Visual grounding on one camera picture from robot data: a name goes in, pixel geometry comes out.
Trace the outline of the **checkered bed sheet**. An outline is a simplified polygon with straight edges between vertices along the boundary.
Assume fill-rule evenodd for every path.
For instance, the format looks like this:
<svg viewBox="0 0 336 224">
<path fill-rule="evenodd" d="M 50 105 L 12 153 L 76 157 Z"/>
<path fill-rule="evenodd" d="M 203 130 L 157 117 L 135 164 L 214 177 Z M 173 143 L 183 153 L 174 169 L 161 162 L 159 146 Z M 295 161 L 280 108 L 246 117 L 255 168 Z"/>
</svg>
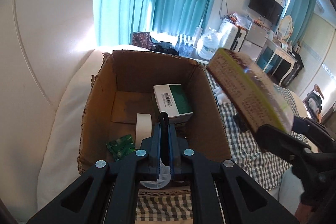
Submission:
<svg viewBox="0 0 336 224">
<path fill-rule="evenodd" d="M 241 132 L 234 121 L 237 110 L 230 102 L 218 105 L 234 162 L 259 183 L 292 214 L 303 193 L 301 180 L 292 174 L 289 163 L 272 153 L 262 153 L 249 131 Z M 189 185 L 161 190 L 140 190 L 136 223 L 192 223 Z"/>
</svg>

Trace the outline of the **oval vanity mirror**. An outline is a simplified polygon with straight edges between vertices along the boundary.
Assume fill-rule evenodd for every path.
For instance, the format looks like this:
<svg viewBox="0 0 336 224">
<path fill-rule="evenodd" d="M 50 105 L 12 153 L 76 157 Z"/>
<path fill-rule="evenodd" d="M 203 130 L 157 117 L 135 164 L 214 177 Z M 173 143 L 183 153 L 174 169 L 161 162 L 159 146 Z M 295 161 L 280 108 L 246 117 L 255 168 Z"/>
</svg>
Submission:
<svg viewBox="0 0 336 224">
<path fill-rule="evenodd" d="M 290 15 L 286 15 L 278 26 L 278 33 L 281 34 L 281 39 L 288 39 L 293 32 L 293 20 Z"/>
</svg>

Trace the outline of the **silver mini fridge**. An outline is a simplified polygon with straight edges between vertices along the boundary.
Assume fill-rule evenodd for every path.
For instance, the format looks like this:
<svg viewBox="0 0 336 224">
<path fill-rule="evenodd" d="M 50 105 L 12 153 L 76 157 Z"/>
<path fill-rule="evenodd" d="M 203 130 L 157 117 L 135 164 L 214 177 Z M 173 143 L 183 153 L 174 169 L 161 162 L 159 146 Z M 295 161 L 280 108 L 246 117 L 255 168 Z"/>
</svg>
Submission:
<svg viewBox="0 0 336 224">
<path fill-rule="evenodd" d="M 252 22 L 240 48 L 240 52 L 256 61 L 266 43 L 267 37 L 267 30 Z"/>
</svg>

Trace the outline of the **orange white medicine box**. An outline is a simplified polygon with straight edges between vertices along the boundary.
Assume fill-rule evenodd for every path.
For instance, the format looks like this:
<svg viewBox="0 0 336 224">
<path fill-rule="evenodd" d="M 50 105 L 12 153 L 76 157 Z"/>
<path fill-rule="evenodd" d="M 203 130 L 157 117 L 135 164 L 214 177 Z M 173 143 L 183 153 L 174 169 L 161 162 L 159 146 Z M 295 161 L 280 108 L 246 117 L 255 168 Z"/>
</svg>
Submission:
<svg viewBox="0 0 336 224">
<path fill-rule="evenodd" d="M 294 114 L 266 73 L 239 52 L 219 48 L 207 70 L 235 106 L 251 133 L 269 124 L 290 132 Z"/>
</svg>

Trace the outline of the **black clothes pile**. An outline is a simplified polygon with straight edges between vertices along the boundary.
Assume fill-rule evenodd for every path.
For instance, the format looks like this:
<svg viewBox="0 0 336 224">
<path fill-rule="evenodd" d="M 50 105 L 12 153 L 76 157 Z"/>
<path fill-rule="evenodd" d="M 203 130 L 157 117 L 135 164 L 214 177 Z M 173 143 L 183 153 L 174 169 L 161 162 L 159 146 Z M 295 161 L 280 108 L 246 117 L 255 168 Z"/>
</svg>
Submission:
<svg viewBox="0 0 336 224">
<path fill-rule="evenodd" d="M 170 42 L 153 43 L 150 50 L 153 52 L 179 56 L 179 52 L 174 49 Z"/>
</svg>

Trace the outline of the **floral shopping bag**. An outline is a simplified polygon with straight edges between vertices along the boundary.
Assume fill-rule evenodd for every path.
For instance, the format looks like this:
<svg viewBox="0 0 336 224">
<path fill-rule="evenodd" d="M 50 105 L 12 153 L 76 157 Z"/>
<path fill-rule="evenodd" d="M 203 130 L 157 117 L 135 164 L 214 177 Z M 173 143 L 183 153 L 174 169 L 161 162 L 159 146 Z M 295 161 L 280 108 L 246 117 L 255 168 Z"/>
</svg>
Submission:
<svg viewBox="0 0 336 224">
<path fill-rule="evenodd" d="M 153 41 L 151 39 L 150 32 L 134 32 L 132 34 L 131 44 L 136 47 L 151 50 Z"/>
</svg>

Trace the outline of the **white dressing table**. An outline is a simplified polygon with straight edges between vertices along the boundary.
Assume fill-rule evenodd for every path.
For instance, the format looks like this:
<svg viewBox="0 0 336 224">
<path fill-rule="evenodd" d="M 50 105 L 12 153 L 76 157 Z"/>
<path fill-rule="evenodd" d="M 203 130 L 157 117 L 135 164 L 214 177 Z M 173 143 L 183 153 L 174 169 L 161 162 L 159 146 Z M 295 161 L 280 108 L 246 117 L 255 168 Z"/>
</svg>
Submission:
<svg viewBox="0 0 336 224">
<path fill-rule="evenodd" d="M 272 77 L 275 76 L 280 86 L 286 87 L 295 72 L 298 60 L 293 53 L 283 49 L 279 43 L 266 39 L 256 63 L 262 71 L 270 73 Z"/>
</svg>

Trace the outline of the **green snack packet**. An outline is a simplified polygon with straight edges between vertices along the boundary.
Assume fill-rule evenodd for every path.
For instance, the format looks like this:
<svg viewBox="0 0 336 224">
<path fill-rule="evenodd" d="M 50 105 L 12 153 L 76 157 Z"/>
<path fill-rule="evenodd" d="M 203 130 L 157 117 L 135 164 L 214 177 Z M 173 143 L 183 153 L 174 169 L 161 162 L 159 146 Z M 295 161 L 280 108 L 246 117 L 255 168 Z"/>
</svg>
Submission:
<svg viewBox="0 0 336 224">
<path fill-rule="evenodd" d="M 136 150 L 131 135 L 122 136 L 116 140 L 106 143 L 108 151 L 112 154 L 114 161 L 120 161 Z"/>
</svg>

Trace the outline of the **cardboard box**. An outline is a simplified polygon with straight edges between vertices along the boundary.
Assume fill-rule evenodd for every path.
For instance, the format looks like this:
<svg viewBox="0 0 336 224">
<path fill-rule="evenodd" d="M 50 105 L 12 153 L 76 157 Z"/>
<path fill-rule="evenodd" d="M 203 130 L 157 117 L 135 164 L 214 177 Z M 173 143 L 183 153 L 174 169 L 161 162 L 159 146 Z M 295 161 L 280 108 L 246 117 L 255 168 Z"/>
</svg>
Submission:
<svg viewBox="0 0 336 224">
<path fill-rule="evenodd" d="M 192 110 L 176 126 L 177 136 L 207 159 L 231 158 L 226 131 L 205 67 L 184 57 L 120 50 L 107 53 L 93 79 L 82 118 L 77 167 L 84 173 L 98 160 L 113 161 L 109 141 L 135 135 L 138 114 L 157 123 L 156 85 L 180 84 Z"/>
</svg>

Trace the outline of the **white suitcase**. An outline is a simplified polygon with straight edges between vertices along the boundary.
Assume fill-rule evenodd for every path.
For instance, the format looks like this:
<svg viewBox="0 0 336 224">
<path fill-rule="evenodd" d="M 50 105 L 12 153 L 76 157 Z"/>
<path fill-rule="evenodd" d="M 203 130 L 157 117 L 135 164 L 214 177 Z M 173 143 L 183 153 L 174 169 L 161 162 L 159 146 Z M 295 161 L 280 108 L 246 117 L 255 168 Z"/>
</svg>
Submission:
<svg viewBox="0 0 336 224">
<path fill-rule="evenodd" d="M 229 21 L 222 22 L 218 30 L 219 47 L 239 52 L 246 34 L 246 29 L 236 26 Z"/>
</svg>

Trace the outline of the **green 999 medicine box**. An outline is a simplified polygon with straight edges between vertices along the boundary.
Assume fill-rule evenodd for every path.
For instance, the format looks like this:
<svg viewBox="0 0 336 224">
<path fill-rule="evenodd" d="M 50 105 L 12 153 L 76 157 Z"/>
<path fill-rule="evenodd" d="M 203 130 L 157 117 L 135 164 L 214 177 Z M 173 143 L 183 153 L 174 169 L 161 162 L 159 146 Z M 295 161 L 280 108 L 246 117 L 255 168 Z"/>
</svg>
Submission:
<svg viewBox="0 0 336 224">
<path fill-rule="evenodd" d="M 165 112 L 169 123 L 186 123 L 193 115 L 181 84 L 154 85 L 154 96 L 158 111 Z"/>
</svg>

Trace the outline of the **black wall television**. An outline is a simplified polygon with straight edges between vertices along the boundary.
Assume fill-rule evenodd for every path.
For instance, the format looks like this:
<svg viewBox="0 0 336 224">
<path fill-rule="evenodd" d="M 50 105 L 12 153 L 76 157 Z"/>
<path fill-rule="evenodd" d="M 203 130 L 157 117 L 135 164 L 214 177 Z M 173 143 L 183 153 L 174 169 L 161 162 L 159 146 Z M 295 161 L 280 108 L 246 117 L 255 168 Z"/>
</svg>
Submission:
<svg viewBox="0 0 336 224">
<path fill-rule="evenodd" d="M 278 24 L 284 9 L 276 0 L 250 0 L 248 8 L 257 12 L 274 26 Z"/>
</svg>

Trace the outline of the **pack of water bottles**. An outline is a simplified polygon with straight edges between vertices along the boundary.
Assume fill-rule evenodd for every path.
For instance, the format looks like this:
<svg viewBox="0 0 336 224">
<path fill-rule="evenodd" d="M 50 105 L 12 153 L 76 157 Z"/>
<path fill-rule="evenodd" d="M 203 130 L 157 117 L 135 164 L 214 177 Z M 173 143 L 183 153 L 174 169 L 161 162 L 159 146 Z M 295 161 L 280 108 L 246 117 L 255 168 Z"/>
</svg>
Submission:
<svg viewBox="0 0 336 224">
<path fill-rule="evenodd" d="M 178 35 L 174 49 L 178 52 L 179 56 L 191 57 L 194 50 L 193 37 L 184 34 Z"/>
</svg>

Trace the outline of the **wooden chair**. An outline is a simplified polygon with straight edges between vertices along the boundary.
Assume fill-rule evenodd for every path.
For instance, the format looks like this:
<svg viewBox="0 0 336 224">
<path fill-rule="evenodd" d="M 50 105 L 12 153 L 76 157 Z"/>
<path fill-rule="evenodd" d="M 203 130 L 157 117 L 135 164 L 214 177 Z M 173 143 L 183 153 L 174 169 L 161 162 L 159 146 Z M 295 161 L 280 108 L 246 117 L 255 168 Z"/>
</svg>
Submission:
<svg viewBox="0 0 336 224">
<path fill-rule="evenodd" d="M 316 122 L 321 122 L 322 120 L 322 101 L 325 97 L 322 94 L 320 87 L 315 84 L 313 90 L 307 94 L 303 100 L 303 104 L 306 107 L 307 113 L 309 113 L 310 118 Z"/>
</svg>

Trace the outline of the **large water jug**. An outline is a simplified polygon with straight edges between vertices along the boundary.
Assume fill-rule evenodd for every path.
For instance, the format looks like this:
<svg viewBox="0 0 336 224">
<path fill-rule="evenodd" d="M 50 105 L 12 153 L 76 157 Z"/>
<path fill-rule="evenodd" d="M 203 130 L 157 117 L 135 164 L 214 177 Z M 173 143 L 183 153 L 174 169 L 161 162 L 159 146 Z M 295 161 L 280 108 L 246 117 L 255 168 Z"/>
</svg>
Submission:
<svg viewBox="0 0 336 224">
<path fill-rule="evenodd" d="M 211 60 L 219 47 L 217 31 L 209 28 L 199 39 L 197 53 L 201 59 Z"/>
</svg>

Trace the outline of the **masking tape roll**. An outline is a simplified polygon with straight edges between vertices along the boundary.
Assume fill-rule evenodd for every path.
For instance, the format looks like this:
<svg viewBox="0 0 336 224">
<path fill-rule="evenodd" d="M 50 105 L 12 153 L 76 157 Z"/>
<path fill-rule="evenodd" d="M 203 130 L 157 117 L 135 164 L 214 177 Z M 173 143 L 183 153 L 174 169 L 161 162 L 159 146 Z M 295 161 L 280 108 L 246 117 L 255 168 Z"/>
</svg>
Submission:
<svg viewBox="0 0 336 224">
<path fill-rule="evenodd" d="M 143 139 L 151 137 L 151 115 L 137 114 L 136 130 L 135 130 L 135 148 L 140 149 Z"/>
</svg>

